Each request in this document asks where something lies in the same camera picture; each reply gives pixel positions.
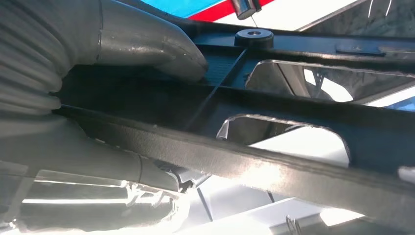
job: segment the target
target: blue surface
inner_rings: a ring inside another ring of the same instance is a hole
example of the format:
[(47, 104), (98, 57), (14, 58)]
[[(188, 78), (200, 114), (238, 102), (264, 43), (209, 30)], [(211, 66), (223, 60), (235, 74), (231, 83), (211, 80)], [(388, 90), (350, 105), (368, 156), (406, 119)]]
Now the blue surface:
[(415, 96), (409, 99), (402, 100), (396, 104), (386, 106), (385, 108), (415, 112)]
[(142, 0), (175, 16), (189, 17), (222, 0)]

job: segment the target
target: cable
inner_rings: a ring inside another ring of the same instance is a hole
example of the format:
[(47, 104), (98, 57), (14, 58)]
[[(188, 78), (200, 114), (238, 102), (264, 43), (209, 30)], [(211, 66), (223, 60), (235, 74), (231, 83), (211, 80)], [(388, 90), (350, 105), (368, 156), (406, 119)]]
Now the cable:
[(256, 25), (256, 22), (255, 22), (255, 20), (254, 20), (254, 18), (251, 16), (251, 19), (252, 19), (252, 21), (254, 22), (254, 24), (255, 24), (255, 27), (257, 27), (258, 28), (258, 25)]
[(390, 0), (390, 1), (389, 1), (388, 10), (386, 11), (386, 15), (385, 15), (385, 17), (387, 17), (387, 16), (388, 16), (389, 9), (391, 8), (391, 5), (392, 5), (392, 0)]

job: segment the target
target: gray rubber bellows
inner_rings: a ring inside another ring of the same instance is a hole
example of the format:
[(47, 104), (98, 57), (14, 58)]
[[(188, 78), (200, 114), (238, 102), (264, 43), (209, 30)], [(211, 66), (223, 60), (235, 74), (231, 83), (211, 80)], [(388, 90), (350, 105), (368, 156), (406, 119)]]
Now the gray rubber bellows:
[(76, 64), (149, 65), (197, 81), (208, 64), (179, 27), (113, 0), (1, 0), (0, 15), (0, 162), (177, 190), (142, 167), (148, 160), (53, 115), (61, 104), (49, 92)]

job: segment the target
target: bright light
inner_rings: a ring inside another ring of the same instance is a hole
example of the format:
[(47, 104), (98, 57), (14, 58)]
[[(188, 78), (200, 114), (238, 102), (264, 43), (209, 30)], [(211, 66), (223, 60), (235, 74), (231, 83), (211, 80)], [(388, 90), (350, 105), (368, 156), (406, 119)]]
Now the bright light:
[(322, 90), (337, 102), (348, 102), (353, 100), (353, 97), (346, 90), (346, 88), (329, 80), (326, 77), (323, 79)]
[(306, 82), (309, 82), (314, 86), (316, 85), (316, 79), (314, 78), (314, 74), (311, 70), (304, 70), (304, 77)]
[(351, 221), (353, 219), (361, 218), (364, 215), (344, 210), (344, 209), (338, 209), (338, 208), (328, 208), (324, 209), (320, 213), (320, 218), (323, 220), (323, 222), (327, 226), (333, 226), (336, 224), (341, 224), (347, 221)]
[[(157, 197), (137, 198), (136, 203), (154, 204), (158, 200)], [(128, 199), (24, 199), (23, 203), (28, 204), (126, 204)], [(162, 203), (170, 202), (170, 198), (164, 196)]]
[[(314, 86), (316, 85), (316, 79), (314, 78), (314, 74), (311, 70), (304, 70), (304, 78), (306, 82)], [(321, 90), (325, 91), (334, 101), (337, 102), (348, 102), (353, 100), (353, 97), (346, 90), (346, 88), (326, 77), (323, 79)]]
[(256, 221), (248, 218), (224, 218), (207, 224), (195, 226), (193, 228), (174, 233), (175, 235), (218, 235), (218, 234), (238, 234), (238, 235), (272, 235), (271, 230)]
[(406, 88), (404, 90), (401, 90), (399, 92), (396, 92), (390, 95), (387, 95), (378, 100), (374, 100), (372, 102), (367, 103), (366, 105), (373, 106), (373, 107), (385, 107), (385, 106), (389, 106), (392, 104), (396, 104), (402, 100), (409, 99), (413, 97), (414, 94), (415, 94), (415, 86)]

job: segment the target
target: white surface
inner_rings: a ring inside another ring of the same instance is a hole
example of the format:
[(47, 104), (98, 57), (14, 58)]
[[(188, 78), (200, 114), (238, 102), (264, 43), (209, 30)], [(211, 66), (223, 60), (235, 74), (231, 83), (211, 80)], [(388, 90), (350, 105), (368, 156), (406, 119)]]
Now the white surface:
[(331, 81), (326, 77), (323, 79), (322, 90), (337, 102), (349, 102), (353, 100), (353, 97), (346, 90), (346, 88), (340, 86), (339, 84)]
[(361, 218), (364, 215), (339, 208), (327, 208), (320, 213), (320, 218), (327, 226), (333, 226)]
[[(314, 86), (316, 85), (316, 79), (314, 78), (314, 74), (311, 70), (304, 69), (304, 77), (306, 82)], [(348, 102), (353, 100), (353, 97), (346, 90), (346, 88), (326, 77), (323, 79), (321, 90), (325, 91), (334, 101), (337, 102)]]
[(342, 139), (316, 127), (301, 127), (252, 144), (251, 147), (348, 167), (349, 158)]
[(218, 19), (215, 21), (216, 23), (222, 23), (222, 24), (235, 24), (235, 25), (242, 25), (242, 26), (248, 26), (248, 27), (255, 27), (255, 23), (252, 20), (251, 17), (248, 17), (242, 21), (238, 20), (236, 17), (236, 13), (232, 13), (230, 15), (227, 15), (223, 18)]
[(211, 211), (213, 220), (219, 220), (271, 203), (268, 193), (239, 185), (229, 179), (211, 176), (200, 190)]
[(204, 225), (175, 233), (178, 235), (193, 234), (268, 234), (266, 229), (285, 223), (285, 217), (304, 218), (323, 211), (322, 207), (305, 203), (303, 201), (287, 198), (253, 210), (235, 214)]
[(367, 103), (368, 106), (373, 107), (385, 107), (392, 104), (396, 104), (402, 100), (409, 99), (415, 95), (415, 86), (409, 87), (407, 89), (401, 90), (399, 92), (387, 95), (378, 100)]
[(403, 181), (415, 184), (415, 168), (402, 166), (398, 169), (399, 178)]
[[(312, 23), (333, 11), (337, 11), (356, 0), (275, 0), (262, 6), (262, 10), (253, 15), (261, 28), (296, 30)], [(240, 24), (235, 21), (236, 15), (223, 17), (216, 22), (225, 24)]]

